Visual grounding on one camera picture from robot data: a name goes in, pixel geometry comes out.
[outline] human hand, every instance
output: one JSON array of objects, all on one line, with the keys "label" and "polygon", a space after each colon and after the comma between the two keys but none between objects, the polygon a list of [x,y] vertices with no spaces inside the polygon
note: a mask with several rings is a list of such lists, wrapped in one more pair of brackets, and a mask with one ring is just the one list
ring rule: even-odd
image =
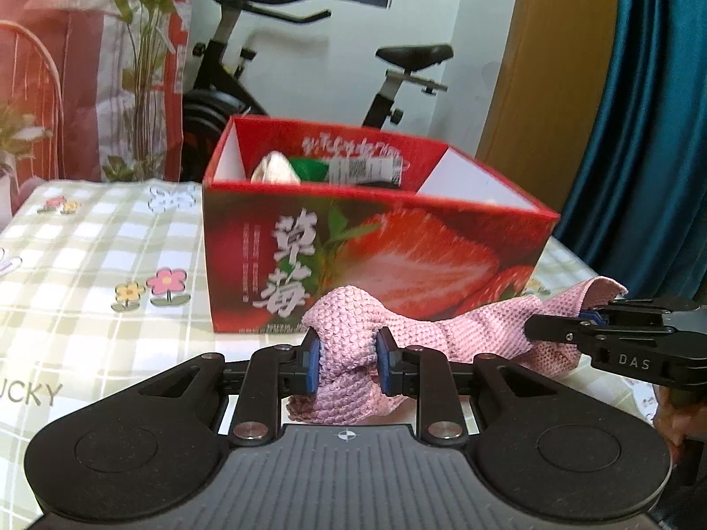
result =
[{"label": "human hand", "polygon": [[653,417],[653,425],[665,438],[676,464],[682,457],[686,437],[707,435],[707,401],[676,409],[670,403],[670,390],[665,386],[655,388],[655,398],[658,412]]}]

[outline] das logo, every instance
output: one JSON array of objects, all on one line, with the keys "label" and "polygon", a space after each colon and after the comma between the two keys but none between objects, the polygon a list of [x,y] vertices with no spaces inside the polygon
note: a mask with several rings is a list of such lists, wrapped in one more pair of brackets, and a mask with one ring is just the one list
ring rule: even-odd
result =
[{"label": "das logo", "polygon": [[628,357],[626,355],[619,355],[619,364],[625,367],[635,367],[641,370],[649,370],[650,359],[639,360],[638,357]]}]

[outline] table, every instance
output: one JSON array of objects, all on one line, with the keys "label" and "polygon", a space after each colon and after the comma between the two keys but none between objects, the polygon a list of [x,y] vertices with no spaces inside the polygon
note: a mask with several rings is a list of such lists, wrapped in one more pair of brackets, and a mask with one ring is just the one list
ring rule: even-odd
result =
[{"label": "table", "polygon": [[[51,182],[0,234],[0,249],[0,529],[40,514],[22,461],[49,421],[203,352],[245,360],[303,338],[213,333],[196,184]],[[155,305],[145,292],[122,309],[116,287],[144,287],[160,268],[186,272],[179,304]],[[551,239],[526,292],[549,297],[593,276]],[[627,382],[586,357],[562,382],[641,416]],[[414,402],[369,422],[414,423]]]}]

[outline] red box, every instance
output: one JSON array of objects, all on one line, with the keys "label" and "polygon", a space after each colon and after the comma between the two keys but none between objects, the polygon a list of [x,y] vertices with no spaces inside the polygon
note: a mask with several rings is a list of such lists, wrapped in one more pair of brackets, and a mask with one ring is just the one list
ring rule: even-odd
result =
[{"label": "red box", "polygon": [[[251,183],[270,151],[326,159],[331,169],[352,170],[373,157],[395,165],[401,189]],[[520,294],[557,219],[445,143],[343,125],[233,118],[204,179],[213,328],[300,331],[307,309],[345,284],[404,316],[449,318]]]}]

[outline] wooden panel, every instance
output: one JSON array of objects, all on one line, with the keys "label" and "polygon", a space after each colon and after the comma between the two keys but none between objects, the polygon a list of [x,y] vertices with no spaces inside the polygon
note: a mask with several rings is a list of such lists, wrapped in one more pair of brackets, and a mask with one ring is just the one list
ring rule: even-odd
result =
[{"label": "wooden panel", "polygon": [[476,157],[559,211],[591,134],[617,0],[516,0]]}]

